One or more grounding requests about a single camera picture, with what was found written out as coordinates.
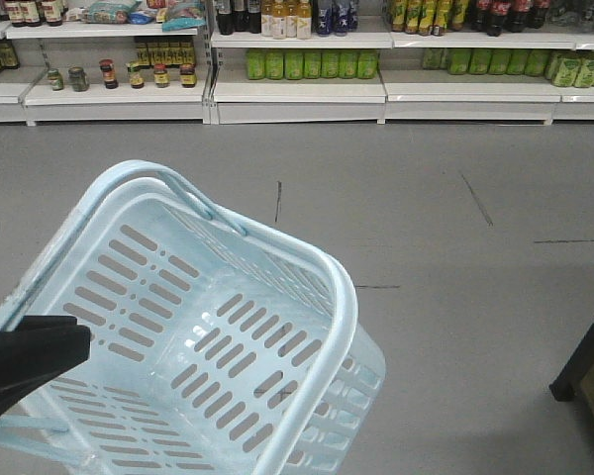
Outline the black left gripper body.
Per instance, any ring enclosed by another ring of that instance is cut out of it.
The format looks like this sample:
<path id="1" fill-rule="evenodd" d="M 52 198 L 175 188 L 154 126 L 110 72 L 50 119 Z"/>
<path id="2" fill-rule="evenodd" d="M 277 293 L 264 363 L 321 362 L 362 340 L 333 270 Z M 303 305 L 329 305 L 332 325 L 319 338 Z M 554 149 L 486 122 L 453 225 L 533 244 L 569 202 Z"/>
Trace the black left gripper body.
<path id="1" fill-rule="evenodd" d="M 88 360 L 91 330 L 72 316 L 25 316 L 0 331 L 0 417 L 48 381 Z"/>

